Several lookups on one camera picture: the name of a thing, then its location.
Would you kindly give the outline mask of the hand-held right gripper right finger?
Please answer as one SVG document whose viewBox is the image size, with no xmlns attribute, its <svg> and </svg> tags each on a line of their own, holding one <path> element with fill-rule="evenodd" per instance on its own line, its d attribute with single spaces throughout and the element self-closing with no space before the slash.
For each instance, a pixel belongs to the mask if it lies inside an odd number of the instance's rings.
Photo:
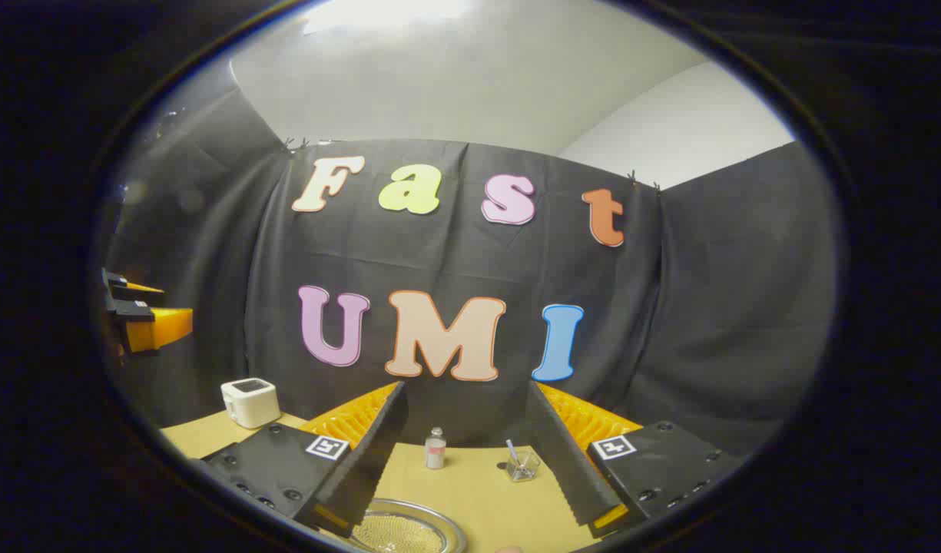
<svg viewBox="0 0 941 553">
<path fill-rule="evenodd" d="M 677 510 L 740 465 L 676 423 L 640 425 L 541 382 L 529 385 L 525 417 L 531 447 L 593 538 Z"/>
</svg>

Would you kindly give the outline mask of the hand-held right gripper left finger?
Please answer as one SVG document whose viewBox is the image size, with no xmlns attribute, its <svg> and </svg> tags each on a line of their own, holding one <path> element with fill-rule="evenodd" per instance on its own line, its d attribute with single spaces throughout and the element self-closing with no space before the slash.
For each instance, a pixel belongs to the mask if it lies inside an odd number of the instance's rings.
<svg viewBox="0 0 941 553">
<path fill-rule="evenodd" d="M 298 524 L 348 538 L 365 517 L 408 417 L 393 382 L 294 428 L 267 424 L 202 458 L 219 483 Z"/>
</svg>

